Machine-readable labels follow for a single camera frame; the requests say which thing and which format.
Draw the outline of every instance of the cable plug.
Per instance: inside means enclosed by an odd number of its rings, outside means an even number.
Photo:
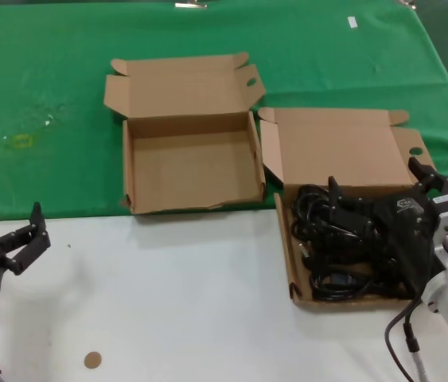
[[[413,333],[413,328],[411,327],[411,323],[404,322],[404,334],[406,334],[406,344],[410,353],[417,353],[420,351],[420,346],[418,345],[418,340]]]

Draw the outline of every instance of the empty cardboard box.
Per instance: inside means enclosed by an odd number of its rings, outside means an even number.
[[[290,297],[301,305],[328,304],[312,299],[310,271],[290,234],[299,187],[327,188],[334,176],[348,195],[381,196],[416,182],[407,168],[410,152],[421,153],[422,164],[434,163],[418,131],[395,127],[408,121],[405,111],[263,107],[259,117],[264,165],[284,184],[283,199],[276,194],[275,203]],[[369,295],[336,305],[385,301],[391,300]]]
[[[104,103],[123,124],[124,192],[133,213],[261,201],[252,113],[264,86],[248,55],[112,60]]]

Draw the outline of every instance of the brown circular sticker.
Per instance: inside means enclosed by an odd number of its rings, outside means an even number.
[[[84,358],[86,368],[97,368],[102,363],[102,356],[98,352],[90,352]]]

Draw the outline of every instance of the white label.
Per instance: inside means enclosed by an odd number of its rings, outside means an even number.
[[[348,17],[348,22],[349,22],[349,26],[351,28],[356,28],[358,26],[358,24],[356,23],[356,19],[354,18],[354,16],[349,16]]]
[[[448,201],[448,195],[443,195],[442,197],[435,197],[433,199],[434,203],[442,203],[443,201]]]

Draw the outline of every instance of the gray cable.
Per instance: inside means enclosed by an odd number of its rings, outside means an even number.
[[[429,382],[429,378],[427,377],[427,372],[425,371],[425,367],[423,366],[422,357],[420,356],[420,352],[411,353],[413,356],[413,361],[416,365],[416,371],[418,372],[418,379],[420,382]]]

